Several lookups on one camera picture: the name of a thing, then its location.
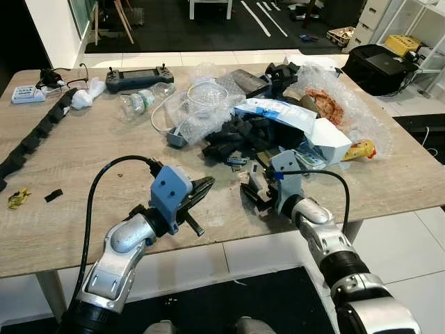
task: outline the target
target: black floor mat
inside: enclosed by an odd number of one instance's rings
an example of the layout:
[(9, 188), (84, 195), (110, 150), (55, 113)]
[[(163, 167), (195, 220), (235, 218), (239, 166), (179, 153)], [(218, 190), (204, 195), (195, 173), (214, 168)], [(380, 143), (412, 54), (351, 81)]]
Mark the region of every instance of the black floor mat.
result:
[[(331, 29), (328, 25), (310, 22), (307, 29), (303, 29), (301, 21), (292, 22), (289, 19), (287, 8), (267, 11), (288, 34), (286, 37), (260, 10), (255, 0), (245, 2), (264, 23), (271, 37), (263, 32), (239, 0), (233, 2), (231, 20), (225, 19), (227, 5), (221, 3), (197, 3), (195, 19), (189, 20), (187, 0), (135, 0), (133, 6), (144, 9), (145, 24), (133, 27), (134, 45), (120, 25), (122, 32), (118, 38), (104, 37), (97, 46), (89, 43), (86, 53), (256, 49), (299, 49), (304, 54), (340, 53), (340, 48), (325, 38), (326, 32)], [(303, 42), (299, 37), (303, 33), (317, 35), (319, 39), (316, 42)]]
[[(269, 324), (277, 334), (333, 334), (323, 304), (304, 268), (209, 285), (178, 294), (129, 303), (118, 333), (142, 334), (154, 322), (170, 319), (181, 333), (226, 334), (239, 317)], [(1, 334), (48, 334), (54, 318), (5, 326)]]

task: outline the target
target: white wall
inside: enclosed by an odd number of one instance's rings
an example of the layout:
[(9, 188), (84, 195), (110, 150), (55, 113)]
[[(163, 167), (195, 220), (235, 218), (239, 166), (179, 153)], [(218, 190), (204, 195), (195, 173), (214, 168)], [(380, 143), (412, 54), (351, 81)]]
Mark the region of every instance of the white wall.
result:
[(53, 67), (74, 67), (81, 40), (68, 0), (25, 0)]

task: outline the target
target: gray pants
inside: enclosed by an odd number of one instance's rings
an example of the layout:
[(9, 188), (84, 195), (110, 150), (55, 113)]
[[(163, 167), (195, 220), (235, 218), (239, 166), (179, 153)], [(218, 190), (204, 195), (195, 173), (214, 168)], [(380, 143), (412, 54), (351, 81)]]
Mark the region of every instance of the gray pants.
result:
[[(170, 320), (152, 324), (144, 334), (175, 334), (176, 328)], [(236, 334), (276, 334), (273, 329), (261, 320), (242, 317), (236, 323)]]

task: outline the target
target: black cable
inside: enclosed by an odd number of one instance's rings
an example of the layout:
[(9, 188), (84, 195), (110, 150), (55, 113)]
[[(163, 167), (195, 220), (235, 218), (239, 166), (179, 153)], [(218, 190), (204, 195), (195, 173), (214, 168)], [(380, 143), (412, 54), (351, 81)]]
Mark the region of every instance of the black cable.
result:
[(333, 177), (336, 177), (341, 184), (343, 185), (345, 189), (345, 197), (346, 197), (346, 204), (345, 204), (345, 216), (343, 219), (343, 228), (341, 231), (344, 235), (346, 235), (346, 231), (348, 230), (348, 217), (349, 217), (349, 203), (350, 203), (350, 196), (349, 196), (349, 188), (348, 184), (346, 183), (345, 179), (342, 178), (340, 175), (330, 172), (328, 170), (295, 170), (295, 171), (289, 171), (289, 172), (276, 172), (277, 174), (283, 174), (283, 175), (292, 175), (292, 174), (308, 174), (308, 173), (316, 173), (316, 174), (326, 174), (331, 175)]
[(96, 175), (94, 181), (90, 187), (90, 193), (88, 194), (88, 201), (86, 205), (86, 220), (85, 220), (85, 236), (83, 238), (83, 250), (82, 250), (82, 260), (81, 266), (79, 269), (79, 275), (77, 277), (76, 287), (74, 288), (74, 293), (71, 298), (70, 307), (73, 305), (73, 301), (76, 299), (76, 295), (79, 293), (82, 288), (83, 277), (85, 276), (86, 270), (86, 262), (88, 258), (88, 247), (90, 245), (90, 230), (91, 230), (91, 212), (92, 212), (92, 199), (95, 194), (97, 183), (101, 177), (105, 174), (105, 172), (112, 166), (127, 160), (140, 160), (144, 161), (148, 166), (150, 166), (153, 161), (149, 158), (142, 157), (140, 155), (126, 155), (124, 157), (120, 157), (112, 160), (112, 162), (108, 163), (105, 167), (103, 167), (98, 174)]

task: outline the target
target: wooden table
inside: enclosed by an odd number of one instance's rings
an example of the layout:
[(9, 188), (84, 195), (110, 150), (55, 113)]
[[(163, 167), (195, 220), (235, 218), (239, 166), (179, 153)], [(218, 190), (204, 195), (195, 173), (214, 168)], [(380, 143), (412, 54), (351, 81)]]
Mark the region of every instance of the wooden table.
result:
[[(264, 71), (266, 64), (220, 66), (221, 74), (243, 68), (251, 73)], [(170, 68), (178, 90), (188, 87), (193, 67)], [(90, 70), (90, 77), (105, 79), (107, 69)], [(35, 70), (17, 73), (0, 99), (0, 159), (33, 129), (54, 105), (57, 97), (35, 104), (12, 105), (15, 86), (37, 82)], [(62, 73), (64, 79), (83, 77), (82, 70)], [(350, 220), (408, 212), (445, 204), (444, 167), (425, 151), (403, 128), (392, 120), (373, 98), (347, 76), (340, 80), (355, 90), (384, 123), (394, 137), (394, 155), (384, 161), (352, 161), (341, 170), (351, 194)], [(37, 273), (38, 279), (56, 317), (64, 309), (57, 269), (78, 266), (85, 227), (86, 199), (93, 178), (109, 161), (127, 154), (156, 157), (164, 164), (182, 166), (197, 179), (216, 178), (207, 197), (191, 211), (206, 233), (197, 238), (185, 224), (174, 237), (164, 236), (147, 253), (158, 253), (256, 237), (293, 230), (286, 220), (275, 215), (259, 217), (252, 204), (241, 195), (240, 181), (245, 173), (233, 173), (224, 164), (210, 166), (201, 149), (204, 143), (181, 150), (170, 148), (166, 139), (150, 124), (149, 114), (132, 124), (118, 120), (119, 96), (107, 92), (94, 106), (70, 112), (56, 125), (49, 138), (28, 157), (23, 169), (6, 178), (8, 186), (0, 193), (0, 277)], [(163, 111), (156, 121), (165, 122)], [(95, 194), (88, 262), (102, 252), (106, 232), (127, 216), (138, 203), (147, 204), (153, 181), (145, 164), (124, 162), (109, 170)], [(18, 210), (6, 207), (8, 197), (21, 187), (32, 192)], [(63, 195), (46, 203), (44, 197), (55, 189)], [(337, 180), (315, 175), (304, 181), (307, 196), (329, 208), (336, 220), (343, 219), (344, 194)]]

